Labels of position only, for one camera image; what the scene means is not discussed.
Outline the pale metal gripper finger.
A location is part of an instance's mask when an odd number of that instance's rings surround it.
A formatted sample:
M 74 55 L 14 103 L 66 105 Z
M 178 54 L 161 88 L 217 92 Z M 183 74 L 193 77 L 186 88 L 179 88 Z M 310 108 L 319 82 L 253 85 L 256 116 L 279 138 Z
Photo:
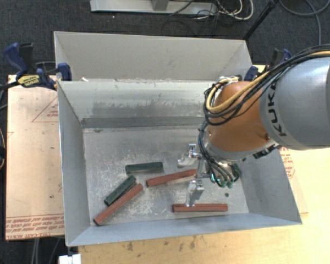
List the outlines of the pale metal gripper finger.
M 190 167 L 202 159 L 202 154 L 197 147 L 197 144 L 188 144 L 186 151 L 182 154 L 180 159 L 178 159 L 177 167 L 184 168 Z
M 192 180 L 190 181 L 187 191 L 185 205 L 187 207 L 192 207 L 196 200 L 199 200 L 202 193 L 205 191 L 205 187 L 202 183 L 202 180 Z

